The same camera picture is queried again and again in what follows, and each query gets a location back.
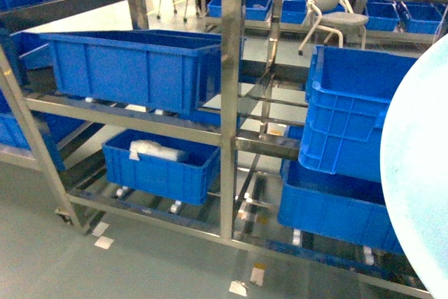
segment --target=blue plastic crate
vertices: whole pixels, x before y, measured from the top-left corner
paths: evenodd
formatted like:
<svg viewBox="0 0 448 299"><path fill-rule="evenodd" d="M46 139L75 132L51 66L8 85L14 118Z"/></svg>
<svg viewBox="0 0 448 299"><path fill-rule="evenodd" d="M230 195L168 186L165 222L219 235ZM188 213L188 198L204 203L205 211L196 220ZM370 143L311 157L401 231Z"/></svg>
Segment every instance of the blue plastic crate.
<svg viewBox="0 0 448 299"><path fill-rule="evenodd" d="M32 70L51 65L48 45L38 34L19 32L9 35L6 29L0 29L0 46L5 51L11 69L20 85L27 82L26 70ZM0 91L0 112L11 111Z"/></svg>
<svg viewBox="0 0 448 299"><path fill-rule="evenodd" d="M186 38L194 38L194 39L205 39L213 41L216 44L221 44L221 35L220 34L212 34L212 33L197 33L197 32L185 32L185 31L171 31L164 29L149 29L146 31L132 31L137 34L142 34L142 32L146 32L147 34L153 34L156 36L182 36ZM244 48L244 39L241 42L241 50ZM211 64L210 67L214 69L221 68L221 51L218 52L218 55L214 57L211 62L216 62L216 64ZM199 89L199 101L207 102L210 98L214 97L217 92L221 92L221 77L220 76L209 76L206 81L201 81L200 89Z"/></svg>
<svg viewBox="0 0 448 299"><path fill-rule="evenodd" d="M404 29L408 33L434 34L442 21L442 15L431 4L400 2L397 7Z"/></svg>
<svg viewBox="0 0 448 299"><path fill-rule="evenodd" d="M395 4L368 1L365 14L369 17L365 28L373 31L393 32L400 21Z"/></svg>
<svg viewBox="0 0 448 299"><path fill-rule="evenodd" d="M211 17L221 17L221 0L211 0L207 6ZM272 0L246 0L246 20L265 21L271 6Z"/></svg>
<svg viewBox="0 0 448 299"><path fill-rule="evenodd" d="M19 63L25 71L53 65L50 47L38 34L18 32L11 34L10 37L17 51Z"/></svg>
<svg viewBox="0 0 448 299"><path fill-rule="evenodd" d="M156 141L186 151L188 160L175 162L143 154L139 154L140 160L131 160L129 147L134 140ZM205 202L220 170L220 150L216 146L134 130L108 140L103 152L110 182L190 204Z"/></svg>
<svg viewBox="0 0 448 299"><path fill-rule="evenodd" d="M303 136L303 127L298 127L298 126L288 126L285 130L284 133L285 137L291 138L291 139L297 139L297 140L302 140L302 136ZM284 174L285 174L285 164L286 164L287 160L286 159L282 159L281 160L281 164L280 164L280 176L283 178Z"/></svg>
<svg viewBox="0 0 448 299"><path fill-rule="evenodd" d="M42 114L51 133L51 141L59 143L80 127L84 121L69 117ZM0 144L30 150L29 144L17 120L11 112L0 113Z"/></svg>
<svg viewBox="0 0 448 299"><path fill-rule="evenodd" d="M300 163L320 172L380 182L384 119L393 94L416 60L365 50L315 48Z"/></svg>
<svg viewBox="0 0 448 299"><path fill-rule="evenodd" d="M220 90L221 45L143 32L41 34L60 92L190 113Z"/></svg>
<svg viewBox="0 0 448 299"><path fill-rule="evenodd" d="M403 254L380 183L285 164L280 224L317 235Z"/></svg>
<svg viewBox="0 0 448 299"><path fill-rule="evenodd" d="M283 0L281 22L301 25L306 16L307 0Z"/></svg>
<svg viewBox="0 0 448 299"><path fill-rule="evenodd" d="M28 142L12 113L0 113L0 144L29 150Z"/></svg>

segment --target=stainless steel rack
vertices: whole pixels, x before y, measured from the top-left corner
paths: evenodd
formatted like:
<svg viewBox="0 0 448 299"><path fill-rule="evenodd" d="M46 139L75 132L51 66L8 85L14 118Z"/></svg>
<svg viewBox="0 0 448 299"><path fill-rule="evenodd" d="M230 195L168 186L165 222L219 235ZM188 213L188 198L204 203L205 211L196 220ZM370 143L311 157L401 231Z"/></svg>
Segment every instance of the stainless steel rack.
<svg viewBox="0 0 448 299"><path fill-rule="evenodd" d="M78 8L78 11L85 11L93 6L83 7L83 0L67 1L77 4L79 7L74 8ZM119 0L94 1L97 1L97 5L106 5ZM335 248L341 244L347 248L347 243L301 232L301 242L297 244L293 242L293 231L277 224L274 217L277 215L282 182L277 175L260 172L258 161L261 155L296 160L299 143L267 133L269 123L291 124L285 120L270 118L270 107L271 104L285 104L306 108L306 104L272 99L272 88L274 85L300 87L306 81L307 69L276 63L282 0L274 0L273 3L267 61L240 60L240 37L244 35L244 1L223 0L222 108L216 111L221 114L221 128L171 116L130 111L113 102L76 101L64 95L48 94L45 90L27 94L18 85L6 56L0 49L0 88L32 151L30 154L1 147L0 160L41 170L59 203L57 213L84 233L95 227L106 212L110 212L238 249L274 256L289 263L301 263L305 259L310 263L338 267L344 269L348 276L367 284L417 298L432 298L404 256L374 251L375 262L368 265L361 246L348 244L351 253L341 257L335 253ZM9 22L8 26L13 31L17 31L76 12L64 12L56 3L52 6L56 7L56 13L60 13L55 17L42 13L45 11L45 6L42 6L36 8L36 12L28 8L21 10L22 12L9 13L5 16L5 21ZM148 28L144 0L129 0L129 7L134 28ZM245 95L241 94L240 70L242 75L256 79L255 85ZM262 113L261 116L254 116L252 111L258 102L262 102ZM95 133L94 125L98 127L110 124L220 146L220 179L210 190L209 198L203 206L183 204L174 213L169 211L172 200L154 195L131 190L121 197L115 197L119 186L105 180L104 156L101 151L65 172L57 171L41 136L41 124L35 120L35 113L38 112L89 122L82 130L78 130L81 137L73 134L61 145L67 148L63 152L64 157ZM260 131L239 130L238 116L259 120ZM255 153L250 168L237 166L238 151Z"/></svg>

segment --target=metal shelf rail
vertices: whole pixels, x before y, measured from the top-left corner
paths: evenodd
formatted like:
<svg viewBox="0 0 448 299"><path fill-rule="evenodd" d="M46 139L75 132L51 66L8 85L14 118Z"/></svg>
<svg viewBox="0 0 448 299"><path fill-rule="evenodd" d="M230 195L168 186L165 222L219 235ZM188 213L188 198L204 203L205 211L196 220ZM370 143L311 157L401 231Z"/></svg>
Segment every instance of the metal shelf rail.
<svg viewBox="0 0 448 299"><path fill-rule="evenodd" d="M129 0L134 28L148 28L144 0ZM223 0L222 16L222 80L221 128L180 120L172 116L130 111L113 102L87 103L69 99L64 95L48 93L26 94L18 85L13 71L0 49L0 88L17 118L31 146L33 164L29 156L9 155L0 148L0 160L30 167L36 165L46 178L59 204L57 213L81 232L87 233L96 226L106 212L163 226L169 230L218 242L238 249L263 253L289 263L320 263L326 267L345 270L349 277L374 286L387 288L417 298L432 298L404 256L374 251L374 264L366 263L362 247L351 246L351 257L338 256L329 247L341 242L300 233L300 242L293 240L293 231L280 226L277 215L282 182L257 169L261 155L297 160L299 143L296 140L267 134L269 123L284 123L270 118L271 104L295 104L272 99L272 88L292 83L298 88L306 81L307 69L275 62L280 31L282 0L274 0L269 23L269 45L266 62L240 60L240 38L244 35L245 0ZM49 20L38 11L38 15ZM255 77L256 84L245 95L239 82L242 75ZM262 102L261 116L252 115L258 102ZM104 156L99 151L65 172L58 172L43 142L36 112L84 119L99 124L110 124L144 132L164 134L221 147L220 181L209 192L201 207L182 204L170 211L172 200L142 192L129 191L116 196L120 186L107 183L104 178ZM237 117L259 120L260 131L239 130ZM250 169L237 167L237 152L256 153Z"/></svg>
<svg viewBox="0 0 448 299"><path fill-rule="evenodd" d="M269 21L257 21L257 20L246 20L246 29L256 29L261 31L269 31L270 23ZM210 32L215 27L221 25L221 18L213 18L206 16L204 17L204 30L206 32ZM282 22L280 23L280 32L288 32L288 33L301 33L306 34L309 32L309 25L300 25L300 24L289 24ZM385 31L370 31L367 30L367 37L379 39L384 42L390 43L427 43L431 44L433 42L434 36L432 34L417 34L417 33L407 33L407 32L385 32ZM354 39L351 40L358 41L358 37L355 36Z"/></svg>

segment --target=green epoxy floor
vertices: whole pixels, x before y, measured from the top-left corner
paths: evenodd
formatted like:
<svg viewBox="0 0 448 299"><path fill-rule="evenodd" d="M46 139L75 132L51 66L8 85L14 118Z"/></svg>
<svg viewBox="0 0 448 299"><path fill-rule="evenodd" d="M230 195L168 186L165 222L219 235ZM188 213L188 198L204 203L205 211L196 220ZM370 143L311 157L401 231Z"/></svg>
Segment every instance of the green epoxy floor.
<svg viewBox="0 0 448 299"><path fill-rule="evenodd" d="M358 283L346 272L308 262L285 263L118 216L104 217L108 250L94 246L54 215L43 177L1 164L0 298L243 298L228 291L248 284L248 298L406 298ZM254 263L265 283L249 283Z"/></svg>

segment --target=tape on floor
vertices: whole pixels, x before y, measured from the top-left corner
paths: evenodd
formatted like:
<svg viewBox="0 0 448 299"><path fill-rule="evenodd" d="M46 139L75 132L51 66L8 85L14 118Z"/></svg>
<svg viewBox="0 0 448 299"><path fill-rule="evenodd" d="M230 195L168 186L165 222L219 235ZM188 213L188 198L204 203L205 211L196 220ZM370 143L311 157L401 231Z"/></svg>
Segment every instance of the tape on floor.
<svg viewBox="0 0 448 299"><path fill-rule="evenodd" d="M252 269L251 283L258 286L263 286L265 271L266 271L266 264L255 263Z"/></svg>
<svg viewBox="0 0 448 299"><path fill-rule="evenodd" d="M107 224L106 222L99 222L95 229L92 231L92 235L100 237L104 234L107 228L109 228L109 224Z"/></svg>
<svg viewBox="0 0 448 299"><path fill-rule="evenodd" d="M230 283L229 292L235 293L242 297L247 297L247 285L241 280L234 280Z"/></svg>
<svg viewBox="0 0 448 299"><path fill-rule="evenodd" d="M98 246L101 249L109 249L113 243L113 241L115 241L112 238L108 238L105 236L101 236L96 242L95 242L95 246Z"/></svg>

